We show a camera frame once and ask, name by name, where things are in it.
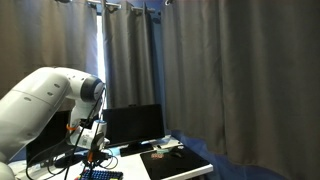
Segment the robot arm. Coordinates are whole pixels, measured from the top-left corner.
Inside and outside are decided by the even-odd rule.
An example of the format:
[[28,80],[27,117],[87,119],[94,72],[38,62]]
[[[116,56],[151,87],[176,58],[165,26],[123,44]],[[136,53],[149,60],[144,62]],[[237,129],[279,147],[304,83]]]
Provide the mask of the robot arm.
[[[88,117],[99,100],[103,86],[100,79],[90,74],[68,68],[46,67],[31,73],[13,87],[0,100],[1,176],[7,173],[8,179],[10,176],[14,179],[6,164],[41,133],[65,98],[76,101],[69,123],[69,127],[76,131],[70,138],[74,144],[74,139],[79,137],[82,130],[80,119]],[[101,144],[108,142],[101,135],[98,139],[94,135],[95,130],[85,130],[84,137],[80,137],[80,147],[90,149],[92,142],[102,147]]]

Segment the black monitor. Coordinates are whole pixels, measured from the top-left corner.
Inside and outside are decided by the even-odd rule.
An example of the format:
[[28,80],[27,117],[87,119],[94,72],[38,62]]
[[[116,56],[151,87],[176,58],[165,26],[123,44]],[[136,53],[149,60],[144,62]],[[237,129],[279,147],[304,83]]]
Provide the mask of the black monitor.
[[26,146],[27,163],[30,163],[30,166],[39,163],[46,164],[45,162],[48,162],[50,158],[72,151],[74,146],[67,144],[65,141],[52,154],[51,150],[39,154],[41,151],[65,139],[67,133],[66,124],[68,123],[69,116],[70,111],[56,112],[40,135]]
[[105,109],[103,119],[110,140],[107,147],[128,145],[120,149],[121,156],[153,150],[145,141],[165,136],[160,104]]

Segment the curtain rod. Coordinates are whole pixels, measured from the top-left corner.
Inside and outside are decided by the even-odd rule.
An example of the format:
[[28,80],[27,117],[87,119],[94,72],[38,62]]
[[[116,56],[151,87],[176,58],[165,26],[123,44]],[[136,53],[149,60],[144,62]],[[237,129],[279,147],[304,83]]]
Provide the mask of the curtain rod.
[[[92,4],[101,4],[100,0],[87,0],[87,2],[92,3]],[[121,5],[120,4],[115,4],[115,3],[107,3],[107,6],[116,6],[117,8],[121,9]],[[143,8],[138,8],[138,7],[131,7],[132,10],[138,10],[138,11],[143,11]],[[148,8],[147,9],[148,13],[155,13],[156,10],[153,8]]]

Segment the table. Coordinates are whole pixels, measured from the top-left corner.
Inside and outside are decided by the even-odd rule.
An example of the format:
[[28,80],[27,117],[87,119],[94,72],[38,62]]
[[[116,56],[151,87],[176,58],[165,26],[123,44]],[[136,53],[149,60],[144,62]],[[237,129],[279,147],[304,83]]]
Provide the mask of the table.
[[[181,143],[176,140],[175,138],[171,136],[166,136],[163,139],[159,140],[154,140],[154,141],[149,141],[155,149],[159,148],[157,147],[158,145],[161,148],[169,148],[172,146],[177,146],[181,145]],[[125,156],[121,157],[119,155],[119,148],[111,148],[110,149],[113,153],[114,156],[117,157],[118,159],[118,164],[117,166],[112,169],[112,171],[121,171],[124,174],[124,180],[130,180],[130,179],[139,179],[139,180],[150,180],[148,172],[146,171],[144,164],[141,160],[140,154],[134,154],[130,156]],[[102,165],[107,165],[110,163],[110,159],[103,162]],[[108,167],[112,167],[115,165],[116,161],[113,160]],[[28,180],[25,174],[25,167],[26,167],[26,162],[21,161],[21,162],[13,162],[10,163],[9,166],[13,169],[13,171],[16,174],[16,177],[21,179],[21,180]],[[69,172],[68,172],[68,180],[73,180],[75,179],[83,170],[83,163],[78,163],[76,165],[73,165],[70,167]],[[40,170],[33,170],[31,169],[31,173],[29,175],[33,179],[45,179],[47,177],[50,177],[51,174],[47,172],[46,168],[41,168]],[[53,172],[58,172],[60,169],[54,169]],[[181,174],[177,174],[175,176],[171,176],[169,178],[166,178],[165,180],[181,180],[181,179],[189,179],[193,177],[197,177],[206,173],[209,173],[213,171],[213,166],[211,164],[188,171],[184,172]],[[52,180],[61,180],[64,179],[65,177],[65,172],[51,178]]]

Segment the gray curtain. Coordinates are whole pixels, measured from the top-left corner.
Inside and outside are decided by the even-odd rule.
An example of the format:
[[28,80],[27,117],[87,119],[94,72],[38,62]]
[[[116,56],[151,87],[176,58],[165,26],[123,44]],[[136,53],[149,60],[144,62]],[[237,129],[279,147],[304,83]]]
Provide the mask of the gray curtain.
[[0,97],[43,66],[97,74],[96,10],[85,0],[1,0],[0,32]]
[[132,10],[107,6],[102,12],[108,107],[155,103],[151,18]]
[[320,179],[320,1],[163,6],[166,119],[234,163]]

